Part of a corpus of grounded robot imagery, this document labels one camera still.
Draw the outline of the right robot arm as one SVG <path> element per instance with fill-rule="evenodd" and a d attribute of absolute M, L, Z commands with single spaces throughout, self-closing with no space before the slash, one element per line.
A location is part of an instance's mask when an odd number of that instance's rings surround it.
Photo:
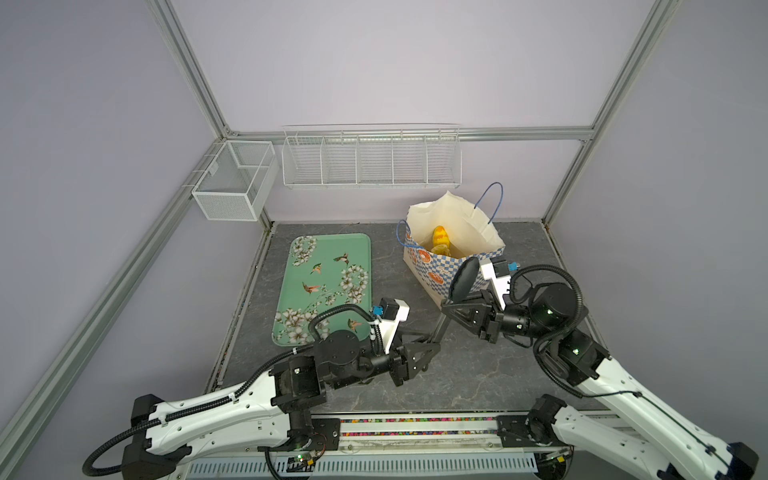
<path fill-rule="evenodd" d="M 554 265 L 511 269 L 502 258 L 470 257 L 454 275 L 441 307 L 450 320 L 493 343 L 522 338 L 544 374 L 566 393 L 593 399 L 634 431 L 624 436 L 546 394 L 527 414 L 538 444 L 585 450 L 637 479 L 751 479 L 759 456 L 743 442 L 706 432 L 637 381 L 591 335 L 578 282 Z"/>

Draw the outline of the checkered paper bag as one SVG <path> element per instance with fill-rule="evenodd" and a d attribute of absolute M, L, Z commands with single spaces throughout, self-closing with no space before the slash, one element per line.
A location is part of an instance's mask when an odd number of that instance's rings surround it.
<path fill-rule="evenodd" d="M 403 259 L 435 304 L 448 299 L 450 284 L 466 259 L 490 259 L 504 253 L 505 242 L 493 220 L 478 200 L 471 202 L 446 192 L 436 200 L 410 206 L 406 218 L 398 222 L 395 238 L 404 249 Z M 430 252 L 438 225 L 449 235 L 451 257 Z"/>

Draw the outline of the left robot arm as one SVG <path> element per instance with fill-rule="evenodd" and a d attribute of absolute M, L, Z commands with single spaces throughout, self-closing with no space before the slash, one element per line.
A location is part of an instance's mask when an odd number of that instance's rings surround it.
<path fill-rule="evenodd" d="M 311 410 L 326 402 L 328 390 L 383 374 L 401 386 L 428 368 L 440 351 L 446 317 L 426 333 L 401 329 L 408 315 L 408 305 L 392 298 L 371 310 L 335 306 L 309 321 L 310 343 L 267 360 L 239 384 L 179 401 L 138 397 L 129 428 L 97 447 L 82 472 L 160 479 L 218 450 L 310 445 L 323 433 Z"/>

